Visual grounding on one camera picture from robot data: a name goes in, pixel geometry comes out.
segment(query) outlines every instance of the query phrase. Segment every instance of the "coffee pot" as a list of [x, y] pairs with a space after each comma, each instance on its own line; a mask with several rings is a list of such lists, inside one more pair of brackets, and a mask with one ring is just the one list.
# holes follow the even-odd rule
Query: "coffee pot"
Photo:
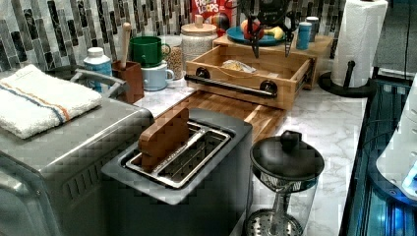
[[[249, 181], [244, 234], [303, 234], [325, 162], [301, 139], [301, 133], [285, 131], [252, 146], [251, 171], [256, 178]], [[268, 193], [255, 197], [262, 188]]]

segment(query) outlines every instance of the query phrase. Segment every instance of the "blue plate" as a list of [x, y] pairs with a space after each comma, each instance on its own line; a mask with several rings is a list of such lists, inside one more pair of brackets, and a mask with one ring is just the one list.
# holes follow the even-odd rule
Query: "blue plate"
[[[240, 30], [240, 27], [234, 27], [227, 30], [227, 35], [235, 42], [242, 43], [251, 43], [249, 40], [245, 39], [243, 32]], [[260, 46], [275, 46], [284, 40], [283, 37], [280, 40], [276, 40], [273, 35], [265, 34], [260, 40]]]

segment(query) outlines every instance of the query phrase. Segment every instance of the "dish towel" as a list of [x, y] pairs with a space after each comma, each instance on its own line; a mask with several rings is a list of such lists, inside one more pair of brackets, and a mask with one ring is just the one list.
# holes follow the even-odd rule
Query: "dish towel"
[[90, 88], [53, 78], [34, 65], [0, 80], [0, 127], [26, 139], [101, 104]]

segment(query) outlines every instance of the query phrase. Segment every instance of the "white towel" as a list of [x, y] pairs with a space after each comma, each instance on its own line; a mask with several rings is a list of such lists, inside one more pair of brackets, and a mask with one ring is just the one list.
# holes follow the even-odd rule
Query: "white towel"
[[21, 139], [62, 125], [100, 104], [98, 92], [48, 76], [34, 65], [0, 80], [0, 126]]

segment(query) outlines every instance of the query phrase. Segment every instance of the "banana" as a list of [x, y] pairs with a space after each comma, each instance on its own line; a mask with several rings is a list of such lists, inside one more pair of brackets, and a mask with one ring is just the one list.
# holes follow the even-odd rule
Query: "banana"
[[264, 29], [265, 34], [273, 35], [273, 38], [280, 40], [284, 36], [284, 31], [280, 27], [274, 27], [272, 29]]

